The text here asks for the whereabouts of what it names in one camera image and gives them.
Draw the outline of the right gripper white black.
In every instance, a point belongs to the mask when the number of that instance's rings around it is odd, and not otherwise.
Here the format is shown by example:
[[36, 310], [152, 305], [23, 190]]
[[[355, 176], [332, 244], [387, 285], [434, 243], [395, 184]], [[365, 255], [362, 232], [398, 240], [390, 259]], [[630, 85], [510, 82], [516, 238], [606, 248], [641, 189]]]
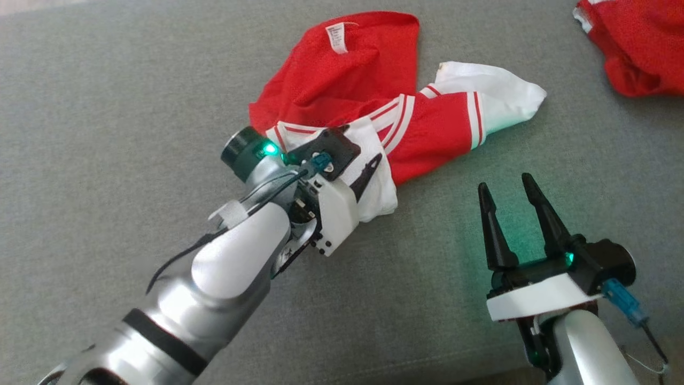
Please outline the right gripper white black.
[[571, 277], [579, 265], [579, 251], [587, 245], [586, 239], [579, 234], [571, 238], [532, 174], [523, 173], [521, 180], [528, 202], [537, 212], [547, 256], [523, 265], [518, 265], [517, 255], [508, 246], [487, 184], [482, 182], [477, 188], [486, 261], [493, 271], [493, 288], [487, 295], [486, 307], [494, 322], [570, 309], [599, 298], [597, 294], [587, 294]]

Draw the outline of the grey fabric sofa seat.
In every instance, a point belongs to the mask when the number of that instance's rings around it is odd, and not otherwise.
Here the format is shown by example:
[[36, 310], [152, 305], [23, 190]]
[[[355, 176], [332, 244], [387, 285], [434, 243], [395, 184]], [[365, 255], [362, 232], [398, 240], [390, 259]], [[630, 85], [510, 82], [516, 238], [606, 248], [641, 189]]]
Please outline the grey fabric sofa seat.
[[308, 249], [200, 385], [455, 383], [517, 369], [489, 319], [477, 185], [521, 261], [544, 256], [520, 176], [572, 234], [632, 253], [632, 293], [684, 385], [684, 98], [625, 98], [577, 0], [108, 0], [0, 17], [0, 385], [34, 385], [143, 300], [242, 183], [220, 161], [248, 105], [313, 25], [420, 21], [415, 85], [454, 60], [547, 91], [538, 114], [398, 188], [329, 258]]

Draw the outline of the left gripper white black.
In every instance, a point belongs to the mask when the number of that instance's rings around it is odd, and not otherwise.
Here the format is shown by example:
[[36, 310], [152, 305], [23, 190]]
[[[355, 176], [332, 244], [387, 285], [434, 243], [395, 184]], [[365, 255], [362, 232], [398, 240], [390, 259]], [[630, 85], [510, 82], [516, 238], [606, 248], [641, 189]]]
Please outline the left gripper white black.
[[308, 187], [318, 203], [321, 238], [316, 241], [316, 247], [320, 254], [331, 256], [356, 229], [357, 203], [382, 160], [383, 154], [377, 153], [349, 186], [342, 180], [330, 182], [323, 177], [308, 180]]

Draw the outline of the red jersey with white stripes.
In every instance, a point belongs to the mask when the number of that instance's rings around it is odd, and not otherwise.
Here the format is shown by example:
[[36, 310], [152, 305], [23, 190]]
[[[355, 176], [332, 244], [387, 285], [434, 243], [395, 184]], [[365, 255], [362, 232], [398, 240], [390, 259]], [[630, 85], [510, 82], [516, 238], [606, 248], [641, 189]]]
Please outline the red jersey with white stripes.
[[361, 155], [342, 174], [351, 185], [383, 158], [362, 193], [362, 222], [398, 207], [397, 187], [481, 146], [487, 136], [534, 117], [539, 85], [486, 64], [445, 61], [417, 90], [419, 21], [371, 11], [311, 27], [249, 105], [250, 124], [284, 151], [345, 125]]

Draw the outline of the red garment with white trim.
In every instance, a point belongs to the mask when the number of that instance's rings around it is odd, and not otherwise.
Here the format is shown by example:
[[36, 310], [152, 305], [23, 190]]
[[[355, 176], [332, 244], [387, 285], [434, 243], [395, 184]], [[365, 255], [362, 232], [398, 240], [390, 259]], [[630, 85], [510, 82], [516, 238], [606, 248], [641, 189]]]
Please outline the red garment with white trim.
[[684, 97], [684, 0], [579, 0], [575, 20], [625, 97]]

